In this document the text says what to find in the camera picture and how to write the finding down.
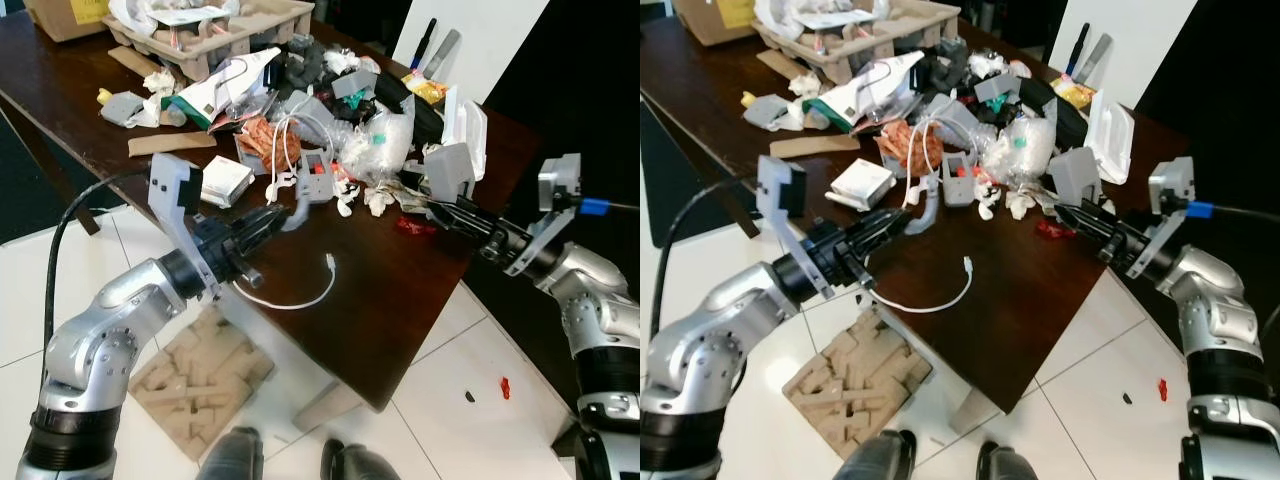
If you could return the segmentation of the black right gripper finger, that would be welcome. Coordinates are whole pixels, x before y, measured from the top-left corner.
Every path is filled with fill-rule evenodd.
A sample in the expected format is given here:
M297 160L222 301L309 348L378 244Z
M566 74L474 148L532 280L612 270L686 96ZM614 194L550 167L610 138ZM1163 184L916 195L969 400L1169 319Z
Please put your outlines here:
M1117 218L1097 205L1061 205L1060 223L1092 239L1111 239L1120 232Z
M485 244L485 220L470 215L440 215L440 225L465 239L471 248Z
M1105 256L1108 244L1108 224L1096 220L1073 220L1070 228L1087 238L1097 256Z
M447 230L493 233L494 216L471 204L429 204L430 219Z

